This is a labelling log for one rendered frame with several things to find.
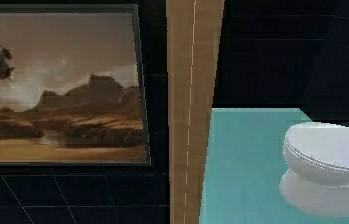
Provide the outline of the white toilet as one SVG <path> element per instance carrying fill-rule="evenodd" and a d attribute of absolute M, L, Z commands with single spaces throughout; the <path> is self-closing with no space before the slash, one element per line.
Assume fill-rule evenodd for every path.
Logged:
<path fill-rule="evenodd" d="M 279 191 L 293 207 L 323 217 L 349 217 L 349 127 L 305 122 L 285 133 L 287 171 Z"/>

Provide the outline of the brown wooden door frame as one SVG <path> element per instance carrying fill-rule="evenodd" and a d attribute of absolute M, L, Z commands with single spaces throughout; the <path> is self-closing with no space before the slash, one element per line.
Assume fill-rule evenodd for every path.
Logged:
<path fill-rule="evenodd" d="M 199 224 L 225 0 L 167 0 L 170 224 Z"/>

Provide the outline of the framed brown landscape picture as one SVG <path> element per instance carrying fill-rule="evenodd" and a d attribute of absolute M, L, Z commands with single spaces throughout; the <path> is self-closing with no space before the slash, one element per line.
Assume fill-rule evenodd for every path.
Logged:
<path fill-rule="evenodd" d="M 149 160 L 139 8 L 0 5 L 0 165 Z"/>

